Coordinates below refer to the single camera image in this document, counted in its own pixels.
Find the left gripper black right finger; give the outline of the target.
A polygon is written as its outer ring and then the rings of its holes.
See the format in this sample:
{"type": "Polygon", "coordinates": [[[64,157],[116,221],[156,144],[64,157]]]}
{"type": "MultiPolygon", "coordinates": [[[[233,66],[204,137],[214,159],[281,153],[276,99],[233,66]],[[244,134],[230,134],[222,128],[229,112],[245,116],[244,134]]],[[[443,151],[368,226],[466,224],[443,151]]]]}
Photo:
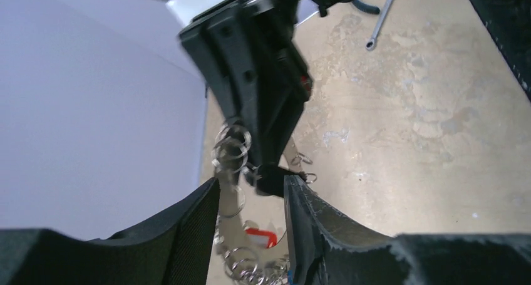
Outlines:
{"type": "Polygon", "coordinates": [[[376,232],[284,179],[295,284],[529,284],[528,234],[376,232]]]}

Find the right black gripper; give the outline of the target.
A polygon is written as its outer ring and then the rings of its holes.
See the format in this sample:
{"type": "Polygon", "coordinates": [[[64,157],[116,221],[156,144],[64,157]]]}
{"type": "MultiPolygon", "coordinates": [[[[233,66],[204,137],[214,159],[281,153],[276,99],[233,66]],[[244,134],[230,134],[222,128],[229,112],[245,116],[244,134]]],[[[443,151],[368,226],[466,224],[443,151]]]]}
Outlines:
{"type": "MultiPolygon", "coordinates": [[[[300,0],[272,0],[294,17],[300,0]]],[[[337,3],[353,0],[311,0],[321,16],[337,3]]],[[[223,0],[194,14],[179,34],[181,44],[203,74],[222,114],[252,137],[257,118],[257,77],[260,65],[256,16],[266,10],[266,0],[223,0]]]]}

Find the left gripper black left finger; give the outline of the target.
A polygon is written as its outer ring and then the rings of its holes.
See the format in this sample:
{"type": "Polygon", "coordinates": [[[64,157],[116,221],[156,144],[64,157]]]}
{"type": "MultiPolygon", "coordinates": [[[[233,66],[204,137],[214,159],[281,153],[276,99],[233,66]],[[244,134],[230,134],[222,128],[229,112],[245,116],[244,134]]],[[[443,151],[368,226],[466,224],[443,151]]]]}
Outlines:
{"type": "Polygon", "coordinates": [[[180,202],[107,239],[3,229],[1,283],[205,284],[219,197],[219,181],[211,178],[180,202]]]}

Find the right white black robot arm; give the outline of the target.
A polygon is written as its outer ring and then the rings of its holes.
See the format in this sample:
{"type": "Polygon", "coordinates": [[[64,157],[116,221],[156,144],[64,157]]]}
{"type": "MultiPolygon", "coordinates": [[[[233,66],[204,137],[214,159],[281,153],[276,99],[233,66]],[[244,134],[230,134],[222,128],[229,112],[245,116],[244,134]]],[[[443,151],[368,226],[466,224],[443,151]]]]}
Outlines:
{"type": "MultiPolygon", "coordinates": [[[[262,195],[284,195],[277,166],[310,99],[313,80],[293,41],[300,0],[164,0],[183,24],[180,44],[223,116],[251,136],[247,159],[262,195]]],[[[337,3],[311,0],[326,16],[337,3]]]]}

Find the large keyring with keys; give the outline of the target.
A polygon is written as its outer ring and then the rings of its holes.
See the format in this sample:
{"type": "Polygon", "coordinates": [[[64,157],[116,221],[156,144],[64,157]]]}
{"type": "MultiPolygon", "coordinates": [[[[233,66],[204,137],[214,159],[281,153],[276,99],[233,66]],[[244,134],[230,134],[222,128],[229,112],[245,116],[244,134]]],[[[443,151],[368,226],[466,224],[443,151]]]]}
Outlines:
{"type": "Polygon", "coordinates": [[[292,284],[283,200],[255,192],[257,167],[249,160],[249,131],[224,123],[211,157],[220,185],[213,249],[229,284],[292,284]],[[264,249],[253,244],[245,229],[276,233],[277,244],[264,249]]]}

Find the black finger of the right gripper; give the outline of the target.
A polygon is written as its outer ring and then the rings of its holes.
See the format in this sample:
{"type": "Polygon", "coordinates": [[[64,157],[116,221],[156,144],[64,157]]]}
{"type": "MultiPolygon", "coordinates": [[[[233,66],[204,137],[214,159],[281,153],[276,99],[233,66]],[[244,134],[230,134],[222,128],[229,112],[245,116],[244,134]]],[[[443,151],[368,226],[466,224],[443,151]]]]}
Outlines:
{"type": "Polygon", "coordinates": [[[278,163],[312,86],[307,64],[293,42],[265,54],[257,77],[257,129],[252,132],[250,153],[259,176],[255,190],[265,196],[284,196],[284,176],[291,173],[278,163]]]}

